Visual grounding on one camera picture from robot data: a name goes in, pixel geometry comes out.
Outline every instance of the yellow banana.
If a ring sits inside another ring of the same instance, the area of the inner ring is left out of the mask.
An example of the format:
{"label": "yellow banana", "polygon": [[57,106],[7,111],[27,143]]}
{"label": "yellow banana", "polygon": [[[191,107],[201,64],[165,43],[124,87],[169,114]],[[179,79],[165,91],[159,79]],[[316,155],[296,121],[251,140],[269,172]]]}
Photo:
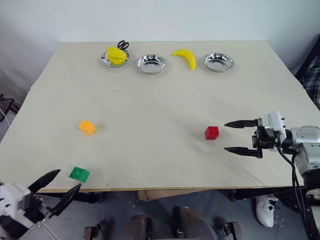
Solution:
{"label": "yellow banana", "polygon": [[108,56],[108,60],[114,65],[123,64],[125,60],[127,60],[127,54],[123,50],[114,46],[108,48],[106,55]]}
{"label": "yellow banana", "polygon": [[195,55],[189,51],[188,49],[180,49],[176,52],[172,53],[173,56],[180,56],[180,57],[184,57],[188,63],[189,63],[189,67],[191,70],[196,68],[196,58]]}

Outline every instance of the green block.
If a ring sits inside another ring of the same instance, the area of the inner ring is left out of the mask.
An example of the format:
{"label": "green block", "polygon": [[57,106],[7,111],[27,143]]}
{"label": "green block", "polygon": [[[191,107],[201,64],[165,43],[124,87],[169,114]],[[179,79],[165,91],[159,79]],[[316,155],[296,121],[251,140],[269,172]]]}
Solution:
{"label": "green block", "polygon": [[69,178],[85,183],[89,177],[89,174],[90,172],[88,172],[87,170],[75,166],[70,173]]}

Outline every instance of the black scissors handle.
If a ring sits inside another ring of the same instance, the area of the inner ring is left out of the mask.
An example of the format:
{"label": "black scissors handle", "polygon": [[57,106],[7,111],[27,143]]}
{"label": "black scissors handle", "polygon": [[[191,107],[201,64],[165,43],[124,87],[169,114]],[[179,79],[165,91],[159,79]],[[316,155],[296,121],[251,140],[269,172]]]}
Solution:
{"label": "black scissors handle", "polygon": [[120,50],[125,50],[129,47],[129,43],[125,40],[122,40],[120,42],[118,42],[118,45],[117,45],[118,49]]}

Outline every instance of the red cube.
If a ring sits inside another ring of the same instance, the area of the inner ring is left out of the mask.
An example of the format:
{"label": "red cube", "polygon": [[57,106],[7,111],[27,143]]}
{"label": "red cube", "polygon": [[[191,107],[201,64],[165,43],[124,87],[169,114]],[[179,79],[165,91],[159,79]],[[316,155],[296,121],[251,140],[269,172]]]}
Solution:
{"label": "red cube", "polygon": [[215,140],[219,136],[219,129],[217,126],[208,126],[204,134],[205,134],[205,139]]}

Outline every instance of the black cable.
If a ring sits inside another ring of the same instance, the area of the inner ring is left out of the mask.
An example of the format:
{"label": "black cable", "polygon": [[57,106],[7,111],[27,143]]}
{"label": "black cable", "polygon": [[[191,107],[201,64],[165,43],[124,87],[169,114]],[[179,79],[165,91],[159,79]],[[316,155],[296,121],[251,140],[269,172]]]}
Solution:
{"label": "black cable", "polygon": [[295,156],[292,156],[293,157],[293,162],[292,162],[292,161],[289,160],[289,158],[287,158],[287,156],[284,154],[284,152],[282,151],[280,146],[277,146],[276,149],[278,150],[279,154],[283,157],[283,159],[288,164],[290,164],[291,167],[292,167],[292,175],[293,175],[292,176],[292,187],[293,187],[293,190],[294,190],[296,203],[299,206],[299,210],[301,210],[300,211],[300,215],[301,215],[302,220],[303,220],[304,228],[307,230],[307,221],[306,221],[306,213],[305,213],[305,202],[304,202],[304,198],[303,198],[303,195],[302,195],[302,192],[301,192],[300,184],[299,184],[297,176],[296,176],[296,167],[295,167],[295,159],[294,159]]}
{"label": "black cable", "polygon": [[[293,165],[295,165],[295,158],[294,157],[295,157],[295,155],[293,155],[291,158],[291,162]],[[302,209],[302,211],[300,212],[301,217],[303,218],[303,222],[306,224],[307,219],[306,219],[306,213],[305,213],[305,201],[304,201],[304,196],[302,195],[302,192],[301,192],[299,181],[297,179],[296,171],[294,171],[294,181],[297,186],[297,190],[298,190],[299,197],[300,197],[300,203],[301,203],[300,208]]]}
{"label": "black cable", "polygon": [[[291,162],[293,163],[293,165],[295,164],[295,154],[292,155],[292,159],[291,159]],[[293,186],[293,192],[294,192],[294,196],[295,196],[295,200],[296,200],[296,203],[297,203],[297,207],[299,208],[299,212],[302,213],[302,208],[301,208],[301,204],[300,204],[300,201],[299,201],[299,198],[298,198],[298,193],[297,193],[297,187],[296,187],[296,167],[292,167],[292,178],[291,178],[291,181],[292,181],[292,186]]]}

